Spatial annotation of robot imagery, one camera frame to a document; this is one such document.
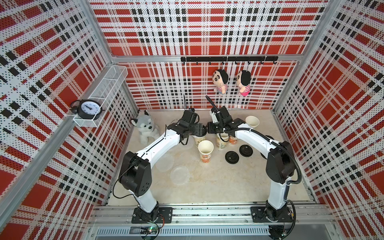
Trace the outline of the translucent paper disc front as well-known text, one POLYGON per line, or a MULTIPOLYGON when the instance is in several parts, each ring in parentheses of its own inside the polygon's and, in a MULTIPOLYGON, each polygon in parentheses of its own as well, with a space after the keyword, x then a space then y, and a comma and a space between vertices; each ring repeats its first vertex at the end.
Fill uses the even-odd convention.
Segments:
POLYGON ((175 185, 184 185, 189 182, 190 171, 184 165, 175 166, 170 172, 170 179, 175 185))

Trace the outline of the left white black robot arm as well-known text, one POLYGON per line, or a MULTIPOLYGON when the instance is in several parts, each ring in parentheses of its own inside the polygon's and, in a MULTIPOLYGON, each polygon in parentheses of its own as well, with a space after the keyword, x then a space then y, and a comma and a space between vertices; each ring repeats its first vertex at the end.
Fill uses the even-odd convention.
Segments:
POLYGON ((205 136, 206 127, 199 121, 195 109, 186 109, 181 119, 167 126, 164 134, 149 146, 125 154, 118 182, 134 196, 138 203, 136 216, 143 221, 154 223, 159 215, 159 202, 150 191, 153 166, 171 148, 186 145, 189 136, 205 136))

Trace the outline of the black wall hook rail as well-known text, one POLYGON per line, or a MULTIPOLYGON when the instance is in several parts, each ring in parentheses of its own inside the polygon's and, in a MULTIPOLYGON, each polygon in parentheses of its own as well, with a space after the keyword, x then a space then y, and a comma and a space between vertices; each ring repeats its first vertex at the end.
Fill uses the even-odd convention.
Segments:
POLYGON ((277 62, 279 59, 278 56, 253 56, 253 57, 247 57, 247 56, 228 56, 228 57, 181 57, 181 62, 191 62, 191 63, 200 63, 200 62, 277 62))

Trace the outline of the translucent paper disc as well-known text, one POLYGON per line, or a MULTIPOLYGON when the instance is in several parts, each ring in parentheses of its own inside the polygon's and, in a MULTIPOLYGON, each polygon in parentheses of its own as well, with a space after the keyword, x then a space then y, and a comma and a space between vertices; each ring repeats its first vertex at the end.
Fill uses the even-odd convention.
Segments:
POLYGON ((155 164, 155 167, 160 172, 167 172, 168 170, 173 168, 174 165, 174 156, 172 154, 164 154, 155 164))
POLYGON ((184 165, 175 166, 170 172, 170 179, 175 185, 184 185, 189 182, 190 171, 184 165))
POLYGON ((188 142, 186 145, 179 145, 180 149, 183 151, 189 151, 196 147, 195 142, 188 142))

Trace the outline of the black alarm clock on shelf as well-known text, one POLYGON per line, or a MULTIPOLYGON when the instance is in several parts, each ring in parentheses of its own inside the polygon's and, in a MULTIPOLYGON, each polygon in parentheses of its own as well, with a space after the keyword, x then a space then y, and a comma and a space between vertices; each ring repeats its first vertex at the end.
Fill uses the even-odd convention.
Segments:
POLYGON ((70 108, 73 114, 84 120, 97 120, 103 112, 102 106, 94 100, 76 100, 70 108))

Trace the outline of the hanging boy doll striped shirt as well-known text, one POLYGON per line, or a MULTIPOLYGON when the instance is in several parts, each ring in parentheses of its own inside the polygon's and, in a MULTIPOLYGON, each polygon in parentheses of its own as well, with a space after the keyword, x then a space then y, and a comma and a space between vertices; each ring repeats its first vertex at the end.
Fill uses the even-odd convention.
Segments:
POLYGON ((225 70, 215 70, 213 73, 213 84, 219 94, 226 94, 228 90, 229 76, 225 70))

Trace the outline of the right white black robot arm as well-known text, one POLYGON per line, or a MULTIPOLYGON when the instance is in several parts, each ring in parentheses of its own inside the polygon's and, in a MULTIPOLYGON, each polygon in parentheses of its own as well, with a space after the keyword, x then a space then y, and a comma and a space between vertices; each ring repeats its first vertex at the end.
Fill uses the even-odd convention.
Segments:
POLYGON ((229 134, 246 142, 267 159, 266 174, 271 180, 270 193, 266 201, 264 217, 270 222, 289 219, 288 193, 291 185, 302 181, 299 164, 293 156, 293 148, 287 141, 278 142, 256 131, 245 121, 233 119, 227 108, 210 110, 211 122, 207 132, 210 134, 229 134))

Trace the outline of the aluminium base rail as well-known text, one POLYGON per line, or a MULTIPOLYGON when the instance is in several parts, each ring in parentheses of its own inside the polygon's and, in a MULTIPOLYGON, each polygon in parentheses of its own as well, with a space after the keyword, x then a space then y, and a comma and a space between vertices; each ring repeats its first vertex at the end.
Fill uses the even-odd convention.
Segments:
MULTIPOLYGON (((287 221, 270 222, 264 203, 162 205, 155 223, 162 224, 156 240, 340 240, 336 220, 324 205, 296 202, 287 221)), ((149 226, 136 216, 134 206, 98 207, 86 230, 87 240, 142 240, 131 227, 149 226)))

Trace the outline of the middle tall paper cup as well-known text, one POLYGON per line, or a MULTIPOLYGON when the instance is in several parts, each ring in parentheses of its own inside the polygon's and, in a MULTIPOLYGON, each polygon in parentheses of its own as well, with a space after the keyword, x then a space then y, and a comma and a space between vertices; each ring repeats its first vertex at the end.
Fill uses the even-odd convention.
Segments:
POLYGON ((229 142, 229 135, 226 133, 219 133, 217 134, 217 147, 219 150, 223 150, 226 148, 227 143, 229 142))

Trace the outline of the paper cup red flowers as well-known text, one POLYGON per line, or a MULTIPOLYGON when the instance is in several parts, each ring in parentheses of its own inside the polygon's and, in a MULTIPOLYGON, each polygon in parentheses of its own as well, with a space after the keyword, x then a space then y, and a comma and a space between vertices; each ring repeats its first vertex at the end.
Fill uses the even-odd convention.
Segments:
POLYGON ((234 146, 234 145, 236 145, 237 144, 237 142, 238 142, 238 138, 236 138, 236 137, 234 137, 234 136, 231 136, 231 135, 229 135, 229 143, 232 145, 232 146, 234 146))

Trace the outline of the grey husky plush toy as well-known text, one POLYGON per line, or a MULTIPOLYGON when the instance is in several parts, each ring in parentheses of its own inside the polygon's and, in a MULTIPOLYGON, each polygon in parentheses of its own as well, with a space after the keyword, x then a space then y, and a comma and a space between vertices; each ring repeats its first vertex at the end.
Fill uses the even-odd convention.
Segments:
POLYGON ((144 110, 143 115, 131 119, 130 122, 138 129, 142 145, 147 145, 149 138, 156 140, 160 137, 159 127, 155 124, 147 110, 144 110))

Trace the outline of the hanging doll pink shirt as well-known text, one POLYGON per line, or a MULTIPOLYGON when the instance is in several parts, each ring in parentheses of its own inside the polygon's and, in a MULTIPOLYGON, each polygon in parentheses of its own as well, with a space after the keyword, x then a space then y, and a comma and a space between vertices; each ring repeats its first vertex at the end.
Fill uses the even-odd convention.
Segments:
POLYGON ((243 97, 246 97, 250 91, 251 73, 245 70, 241 70, 236 76, 236 84, 239 88, 239 93, 243 97))

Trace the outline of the black cup lid centre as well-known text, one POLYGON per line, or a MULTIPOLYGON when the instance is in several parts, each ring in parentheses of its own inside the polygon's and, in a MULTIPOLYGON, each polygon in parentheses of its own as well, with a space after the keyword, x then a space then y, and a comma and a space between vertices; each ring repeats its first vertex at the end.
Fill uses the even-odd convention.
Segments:
POLYGON ((227 163, 229 164, 237 164, 239 162, 239 155, 234 152, 234 151, 228 151, 226 154, 225 154, 225 160, 227 163))

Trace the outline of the black cup lid middle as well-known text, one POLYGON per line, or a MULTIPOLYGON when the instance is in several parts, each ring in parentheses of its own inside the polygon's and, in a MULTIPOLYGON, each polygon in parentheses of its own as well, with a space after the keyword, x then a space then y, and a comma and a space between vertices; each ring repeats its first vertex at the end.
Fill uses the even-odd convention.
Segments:
POLYGON ((242 145, 239 148, 239 152, 243 157, 251 157, 253 155, 253 148, 249 145, 242 145))

